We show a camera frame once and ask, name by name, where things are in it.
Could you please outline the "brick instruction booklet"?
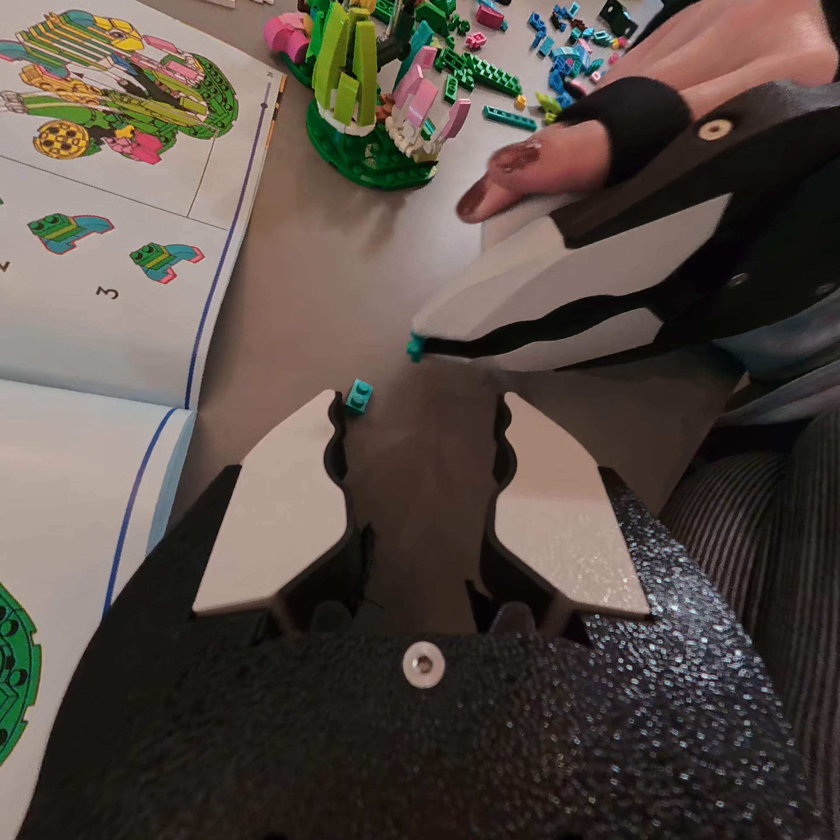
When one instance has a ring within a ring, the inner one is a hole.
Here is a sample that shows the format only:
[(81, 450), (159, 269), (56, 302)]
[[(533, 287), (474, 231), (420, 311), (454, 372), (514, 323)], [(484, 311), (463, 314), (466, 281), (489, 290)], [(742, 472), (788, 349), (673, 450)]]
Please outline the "brick instruction booklet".
[(1, 3), (2, 838), (171, 516), (281, 71), (139, 2)]

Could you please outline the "green brick flower model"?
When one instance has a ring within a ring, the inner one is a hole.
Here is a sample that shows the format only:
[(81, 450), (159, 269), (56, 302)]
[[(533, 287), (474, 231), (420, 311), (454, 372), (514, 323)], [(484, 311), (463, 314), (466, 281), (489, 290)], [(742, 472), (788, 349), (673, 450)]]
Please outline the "green brick flower model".
[(471, 100), (431, 78), (438, 51), (426, 2), (393, 2), (379, 32), (380, 2), (299, 2), (264, 26), (269, 51), (308, 84), (311, 145), (347, 180), (387, 192), (436, 175), (445, 144), (463, 129)]

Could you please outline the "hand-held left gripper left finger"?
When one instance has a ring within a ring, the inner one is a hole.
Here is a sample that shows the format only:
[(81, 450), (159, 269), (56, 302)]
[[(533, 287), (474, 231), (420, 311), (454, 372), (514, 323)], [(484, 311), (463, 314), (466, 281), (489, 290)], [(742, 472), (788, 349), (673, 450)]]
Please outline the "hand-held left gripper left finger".
[(281, 631), (343, 631), (361, 595), (361, 531), (344, 485), (343, 399), (323, 391), (243, 459), (192, 606), (266, 611)]

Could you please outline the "light blue cloth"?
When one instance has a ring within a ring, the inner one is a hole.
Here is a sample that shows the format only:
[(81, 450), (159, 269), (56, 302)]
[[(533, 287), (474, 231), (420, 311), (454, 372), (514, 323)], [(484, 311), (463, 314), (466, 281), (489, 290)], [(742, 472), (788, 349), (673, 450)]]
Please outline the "light blue cloth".
[(718, 339), (749, 384), (734, 393), (716, 427), (777, 425), (839, 406), (839, 297), (785, 320)]

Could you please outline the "pile of mixed coloured bricks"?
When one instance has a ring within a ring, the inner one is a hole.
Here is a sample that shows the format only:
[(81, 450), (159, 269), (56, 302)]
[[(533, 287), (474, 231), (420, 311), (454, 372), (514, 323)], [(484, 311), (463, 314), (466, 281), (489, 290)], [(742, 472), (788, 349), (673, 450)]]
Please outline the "pile of mixed coloured bricks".
[(548, 68), (549, 91), (563, 111), (585, 98), (627, 52), (638, 30), (628, 2), (601, 2), (593, 16), (579, 2), (554, 3), (532, 12), (531, 52)]

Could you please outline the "long dark teal plate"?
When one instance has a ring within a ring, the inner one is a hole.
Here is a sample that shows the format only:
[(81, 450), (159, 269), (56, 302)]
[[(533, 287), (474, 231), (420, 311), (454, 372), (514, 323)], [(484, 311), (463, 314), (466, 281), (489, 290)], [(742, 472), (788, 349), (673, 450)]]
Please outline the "long dark teal plate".
[(482, 109), (483, 118), (490, 122), (499, 125), (505, 125), (509, 128), (534, 133), (538, 130), (537, 122), (524, 115), (521, 112), (510, 112), (507, 110), (491, 107), (486, 105)]

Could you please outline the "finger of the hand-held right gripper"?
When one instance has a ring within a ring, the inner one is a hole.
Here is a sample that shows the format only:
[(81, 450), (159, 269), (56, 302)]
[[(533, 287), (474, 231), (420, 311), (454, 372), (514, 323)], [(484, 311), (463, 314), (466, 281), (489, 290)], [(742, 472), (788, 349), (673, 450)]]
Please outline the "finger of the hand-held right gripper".
[(654, 342), (664, 321), (640, 293), (595, 296), (548, 314), (511, 322), (475, 339), (423, 337), (423, 356), (489, 369), (553, 371)]
[(731, 194), (579, 248), (547, 216), (452, 277), (413, 318), (425, 338), (469, 341), (585, 298), (622, 297), (665, 280), (714, 234)]

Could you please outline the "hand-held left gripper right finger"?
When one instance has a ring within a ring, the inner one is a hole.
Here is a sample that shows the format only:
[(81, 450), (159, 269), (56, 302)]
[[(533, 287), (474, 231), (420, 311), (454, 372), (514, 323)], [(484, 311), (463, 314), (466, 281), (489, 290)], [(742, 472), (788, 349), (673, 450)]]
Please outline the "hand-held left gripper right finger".
[(497, 445), (482, 536), (482, 583), (528, 608), (537, 632), (573, 615), (651, 619), (652, 611), (589, 451), (514, 392), (498, 400)]

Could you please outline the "person's striped trousers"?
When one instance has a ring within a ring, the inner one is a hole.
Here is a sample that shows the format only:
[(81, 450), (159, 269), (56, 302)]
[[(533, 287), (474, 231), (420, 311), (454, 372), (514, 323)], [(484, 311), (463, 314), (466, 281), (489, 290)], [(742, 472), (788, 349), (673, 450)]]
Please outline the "person's striped trousers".
[(659, 518), (751, 636), (838, 837), (838, 406), (719, 443)]

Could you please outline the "pile of green bricks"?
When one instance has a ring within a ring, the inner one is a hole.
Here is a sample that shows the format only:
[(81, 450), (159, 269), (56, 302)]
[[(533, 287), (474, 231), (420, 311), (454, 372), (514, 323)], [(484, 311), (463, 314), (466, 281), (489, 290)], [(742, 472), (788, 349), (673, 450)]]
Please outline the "pile of green bricks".
[(505, 31), (479, 24), (477, 5), (472, 12), (460, 14), (454, 1), (416, 2), (414, 33), (430, 30), (431, 35), (422, 35), (422, 39), (433, 48), (432, 68), (452, 77), (456, 91), (472, 92), (481, 87), (515, 100), (522, 94), (519, 78), (484, 57), (488, 35)]

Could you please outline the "person's right hand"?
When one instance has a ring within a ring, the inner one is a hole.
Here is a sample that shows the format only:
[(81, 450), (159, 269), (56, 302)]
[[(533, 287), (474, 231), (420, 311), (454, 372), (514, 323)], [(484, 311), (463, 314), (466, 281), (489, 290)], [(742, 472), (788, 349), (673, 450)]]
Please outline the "person's right hand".
[[(676, 91), (696, 121), (772, 81), (818, 88), (838, 76), (838, 2), (691, 3), (640, 38), (601, 84), (628, 77)], [(532, 194), (586, 193), (611, 179), (617, 139), (600, 119), (556, 122), (499, 149), (457, 205), (478, 224)]]

